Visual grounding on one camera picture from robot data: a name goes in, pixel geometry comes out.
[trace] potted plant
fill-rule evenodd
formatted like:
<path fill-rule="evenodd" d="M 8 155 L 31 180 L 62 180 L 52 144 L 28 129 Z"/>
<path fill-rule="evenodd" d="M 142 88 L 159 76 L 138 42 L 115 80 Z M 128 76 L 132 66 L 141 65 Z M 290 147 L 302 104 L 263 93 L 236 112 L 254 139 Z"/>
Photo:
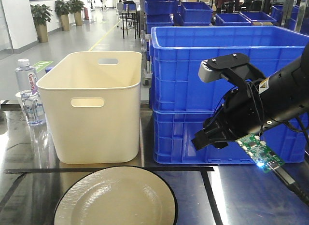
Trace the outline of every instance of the potted plant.
<path fill-rule="evenodd" d="M 84 2 L 81 0 L 70 0 L 70 11 L 74 14 L 76 26 L 82 25 L 82 10 Z"/>
<path fill-rule="evenodd" d="M 48 34 L 46 22 L 50 22 L 51 9 L 49 6 L 43 4 L 30 5 L 33 17 L 33 23 L 37 31 L 39 42 L 48 42 Z"/>
<path fill-rule="evenodd" d="M 70 30 L 69 24 L 69 13 L 70 13 L 70 3 L 64 0 L 55 1 L 55 13 L 60 18 L 61 26 L 63 31 Z"/>

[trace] plate rim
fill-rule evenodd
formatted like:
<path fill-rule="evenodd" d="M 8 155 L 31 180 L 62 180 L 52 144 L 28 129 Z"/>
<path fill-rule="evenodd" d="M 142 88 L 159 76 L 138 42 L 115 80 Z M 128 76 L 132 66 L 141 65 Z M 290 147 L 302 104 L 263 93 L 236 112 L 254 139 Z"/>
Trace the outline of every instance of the plate rim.
<path fill-rule="evenodd" d="M 100 169 L 100 170 L 97 170 L 97 171 L 94 171 L 94 172 L 91 172 L 91 173 L 85 175 L 84 177 L 82 177 L 81 179 L 79 179 L 79 180 L 77 180 L 75 183 L 73 183 L 73 184 L 66 190 L 66 192 L 64 192 L 64 194 L 61 196 L 61 198 L 58 200 L 57 205 L 56 205 L 56 207 L 55 207 L 55 209 L 54 209 L 54 215 L 53 215 L 52 225 L 55 225 L 56 212 L 57 212 L 57 210 L 58 210 L 58 207 L 59 207 L 59 205 L 60 205 L 62 199 L 63 199 L 64 196 L 67 194 L 67 192 L 71 190 L 71 188 L 72 188 L 73 186 L 75 186 L 79 181 L 81 181 L 82 179 L 86 178 L 87 176 L 89 176 L 89 175 L 91 175 L 91 174 L 93 174 L 93 173 L 96 173 L 96 172 L 99 172 L 99 171 L 102 171 L 102 170 L 105 170 L 105 169 L 115 168 L 115 167 L 132 167 L 132 168 L 142 169 L 142 170 L 145 170 L 145 171 L 148 171 L 148 172 L 154 174 L 154 175 L 157 176 L 159 179 L 161 179 L 161 180 L 165 183 L 165 185 L 169 188 L 169 191 L 170 191 L 170 192 L 172 193 L 172 195 L 173 195 L 174 204 L 175 204 L 175 217 L 174 217 L 174 222 L 173 222 L 172 225 L 176 225 L 177 220 L 178 220 L 178 203 L 177 203 L 177 199 L 176 199 L 175 193 L 174 193 L 172 187 L 169 185 L 169 183 L 168 183 L 165 179 L 163 179 L 160 175 L 158 175 L 157 173 L 155 173 L 154 171 L 145 169 L 145 167 L 130 166 L 130 165 L 124 165 L 124 166 L 110 166 L 110 167 L 102 168 L 102 169 Z"/>

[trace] blue led light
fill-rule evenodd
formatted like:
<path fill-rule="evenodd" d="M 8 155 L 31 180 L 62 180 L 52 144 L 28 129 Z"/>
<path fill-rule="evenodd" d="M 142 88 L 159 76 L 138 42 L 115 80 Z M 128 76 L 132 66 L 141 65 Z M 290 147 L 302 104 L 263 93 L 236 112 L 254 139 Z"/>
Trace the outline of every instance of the blue led light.
<path fill-rule="evenodd" d="M 256 165 L 257 165 L 258 167 L 263 167 L 265 164 L 264 164 L 263 162 L 259 161 L 258 163 L 256 163 Z"/>

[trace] yellow floor line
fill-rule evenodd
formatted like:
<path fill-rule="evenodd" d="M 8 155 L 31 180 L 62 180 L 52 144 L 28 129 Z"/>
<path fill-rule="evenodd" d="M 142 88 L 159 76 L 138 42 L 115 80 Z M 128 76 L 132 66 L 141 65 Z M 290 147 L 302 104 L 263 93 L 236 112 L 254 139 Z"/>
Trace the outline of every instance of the yellow floor line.
<path fill-rule="evenodd" d="M 121 22 L 121 20 L 119 20 L 112 28 L 110 28 L 110 30 L 108 30 L 107 33 L 104 34 L 88 51 L 92 51 L 93 48 L 95 48 L 107 35 L 109 35 L 109 33 L 119 24 L 119 22 Z"/>

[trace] green plant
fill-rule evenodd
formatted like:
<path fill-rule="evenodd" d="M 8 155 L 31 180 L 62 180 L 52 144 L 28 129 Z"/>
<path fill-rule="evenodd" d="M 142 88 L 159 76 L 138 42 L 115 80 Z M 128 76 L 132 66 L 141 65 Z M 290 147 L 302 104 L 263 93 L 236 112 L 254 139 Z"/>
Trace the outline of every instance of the green plant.
<path fill-rule="evenodd" d="M 70 0 L 70 11 L 71 13 L 80 12 L 84 8 L 84 2 L 81 0 Z"/>
<path fill-rule="evenodd" d="M 36 26 L 38 25 L 46 25 L 46 22 L 50 22 L 51 20 L 51 9 L 49 6 L 46 6 L 45 4 L 39 5 L 30 5 L 31 7 L 31 13 L 33 17 L 33 22 Z"/>
<path fill-rule="evenodd" d="M 56 0 L 55 1 L 55 13 L 58 16 L 66 15 L 71 12 L 70 10 L 70 3 L 65 2 L 64 0 Z"/>

